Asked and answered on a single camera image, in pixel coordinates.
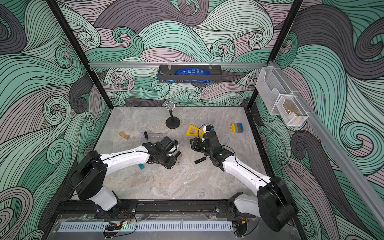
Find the clear acrylic lipstick organizer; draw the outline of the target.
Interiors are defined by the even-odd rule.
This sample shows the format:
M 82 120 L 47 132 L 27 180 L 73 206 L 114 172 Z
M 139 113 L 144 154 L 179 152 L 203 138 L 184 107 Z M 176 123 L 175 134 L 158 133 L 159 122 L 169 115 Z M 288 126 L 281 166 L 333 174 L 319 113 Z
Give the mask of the clear acrylic lipstick organizer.
M 149 136 L 148 139 L 145 139 L 143 132 L 140 133 L 140 137 L 143 143 L 148 143 L 148 142 L 157 143 L 167 136 L 164 133 L 151 133 L 151 132 L 147 132 L 147 133 Z

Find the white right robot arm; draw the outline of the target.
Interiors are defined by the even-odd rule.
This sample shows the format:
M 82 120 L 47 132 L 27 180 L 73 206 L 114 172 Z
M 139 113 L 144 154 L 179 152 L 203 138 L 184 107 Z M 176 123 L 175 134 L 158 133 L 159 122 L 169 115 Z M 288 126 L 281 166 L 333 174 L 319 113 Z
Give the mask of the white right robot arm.
M 279 232 L 297 215 L 296 204 L 286 183 L 243 163 L 232 148 L 220 144 L 216 132 L 208 131 L 202 138 L 193 138 L 190 145 L 193 151 L 203 153 L 215 167 L 238 179 L 255 194 L 254 197 L 240 194 L 234 198 L 234 205 L 240 213 L 261 218 L 274 232 Z

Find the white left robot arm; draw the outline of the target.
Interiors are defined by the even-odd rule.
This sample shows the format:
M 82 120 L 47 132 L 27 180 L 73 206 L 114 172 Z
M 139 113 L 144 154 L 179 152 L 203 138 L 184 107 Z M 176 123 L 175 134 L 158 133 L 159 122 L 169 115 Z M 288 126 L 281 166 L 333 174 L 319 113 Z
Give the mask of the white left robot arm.
M 136 148 L 118 153 L 89 152 L 71 173 L 75 199 L 92 201 L 105 212 L 121 211 L 121 201 L 104 183 L 106 176 L 139 164 L 159 164 L 171 169 L 181 154 L 178 146 L 177 140 L 164 137 L 159 142 L 143 143 Z

